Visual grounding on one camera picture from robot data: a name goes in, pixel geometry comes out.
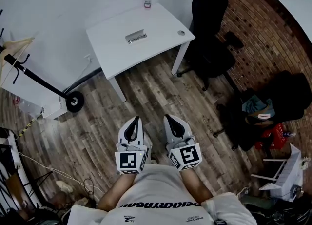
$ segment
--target person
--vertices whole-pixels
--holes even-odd
[[[192,168],[178,171],[173,166],[152,164],[150,153],[151,149],[144,170],[136,175],[120,175],[101,198],[97,209],[74,205],[68,225],[257,224],[233,193],[212,196]]]

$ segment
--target baseboard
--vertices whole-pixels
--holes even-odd
[[[73,83],[73,85],[66,91],[63,90],[63,93],[68,93],[70,91],[72,91],[73,89],[75,89],[77,86],[81,85],[83,82],[87,81],[88,79],[90,79],[91,77],[93,77],[94,75],[96,75],[97,73],[100,73],[102,71],[102,68],[98,68],[96,70],[94,70],[93,72],[90,72],[88,75],[82,77],[81,79],[77,80],[76,82]]]

